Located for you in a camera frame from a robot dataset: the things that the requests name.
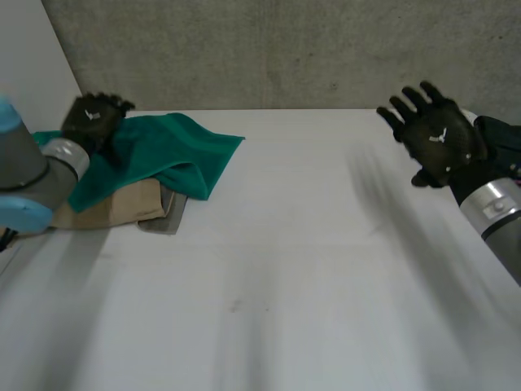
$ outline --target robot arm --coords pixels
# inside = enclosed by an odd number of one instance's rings
[[[460,210],[521,286],[521,190],[493,168],[491,147],[457,104],[428,82],[420,86],[430,102],[410,87],[402,90],[416,111],[396,96],[390,102],[401,119],[386,108],[377,110],[422,166],[411,182],[450,186]]]
[[[115,164],[112,134],[133,104],[88,94],[76,99],[61,129],[42,150],[6,99],[0,100],[0,226],[38,233],[70,196],[98,152]]]
[[[458,173],[451,188],[460,210],[521,286],[521,189],[510,178],[495,178],[482,164]],[[487,181],[481,186],[478,178]]]

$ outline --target concrete wall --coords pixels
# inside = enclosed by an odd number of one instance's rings
[[[140,109],[374,108],[435,82],[521,122],[519,0],[44,0],[83,91]]]

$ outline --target white table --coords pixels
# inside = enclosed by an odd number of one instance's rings
[[[1,390],[519,389],[521,290],[373,111],[188,114],[247,141],[177,235],[3,255]]]

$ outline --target beige cloth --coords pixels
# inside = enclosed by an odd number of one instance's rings
[[[76,213],[68,203],[56,210],[50,226],[69,230],[85,230],[119,226],[163,217],[160,183],[147,178],[114,192],[95,206]]]

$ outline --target green cloth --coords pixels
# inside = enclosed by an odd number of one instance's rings
[[[40,146],[57,136],[59,132],[33,135]],[[243,140],[212,133],[179,113],[127,118],[114,133],[114,148],[122,166],[113,167],[94,154],[69,203],[81,212],[117,189],[149,177],[189,197],[207,200]]]

